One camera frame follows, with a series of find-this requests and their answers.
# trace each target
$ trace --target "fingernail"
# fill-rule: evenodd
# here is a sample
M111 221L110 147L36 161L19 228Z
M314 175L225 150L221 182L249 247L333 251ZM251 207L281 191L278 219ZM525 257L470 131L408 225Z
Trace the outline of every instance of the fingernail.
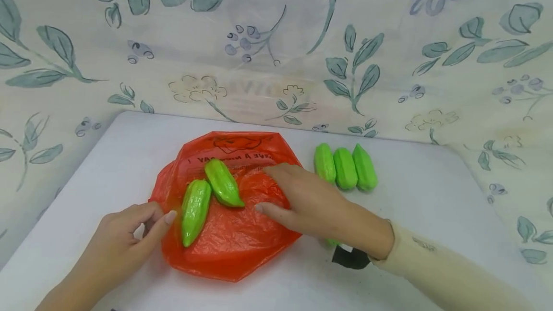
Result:
M168 225L172 224L172 222L175 220L175 217L176 217L176 211L171 210L165 215L165 223Z

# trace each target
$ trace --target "hand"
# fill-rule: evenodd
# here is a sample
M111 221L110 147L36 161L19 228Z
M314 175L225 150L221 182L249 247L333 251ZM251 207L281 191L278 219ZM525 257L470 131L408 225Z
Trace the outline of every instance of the hand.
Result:
M112 290L131 277L148 260L167 233L176 212L163 214L156 202L131 205L103 217L72 275L87 275ZM145 224L143 239L134 232Z
M37 311L90 310L142 267L175 217L174 210L163 214L155 202L103 217L75 267ZM143 238L136 239L134 232L141 224L145 224Z
M272 203L256 209L288 229L317 238L335 239L384 260L394 245L390 223L348 201L330 183L286 163L265 168L290 201L291 210Z

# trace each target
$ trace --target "wrist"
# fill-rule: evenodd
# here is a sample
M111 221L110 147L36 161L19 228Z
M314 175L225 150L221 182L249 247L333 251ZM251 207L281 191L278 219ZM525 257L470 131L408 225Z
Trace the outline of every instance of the wrist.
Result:
M104 295L99 285L72 271L48 293L36 311L89 311Z
M341 242L385 260L394 246L392 224L355 203L349 205L349 219Z

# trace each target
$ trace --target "left hand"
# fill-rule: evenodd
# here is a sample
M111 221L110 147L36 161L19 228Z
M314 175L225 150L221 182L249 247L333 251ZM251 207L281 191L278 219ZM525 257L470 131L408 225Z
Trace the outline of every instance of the left hand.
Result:
M174 210L164 214L159 204L150 202L106 215L67 278L87 280L101 296L107 294L142 267L176 214ZM145 224L143 238L136 239L134 232L141 224Z

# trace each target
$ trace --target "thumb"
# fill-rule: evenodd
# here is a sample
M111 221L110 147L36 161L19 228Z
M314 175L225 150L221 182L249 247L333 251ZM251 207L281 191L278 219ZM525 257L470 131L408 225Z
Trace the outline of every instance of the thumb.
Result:
M161 239L163 239L165 234L167 234L167 231L171 228L173 221L175 221L175 217L176 211L171 210L157 220L157 222L152 226L152 229L148 232L148 235L146 235L144 239L136 245L139 252L149 256Z
M267 202L256 204L255 209L259 213L265 214L266 216L280 223L284 227L290 230L297 230L297 215L291 210L280 208L280 206L276 204Z

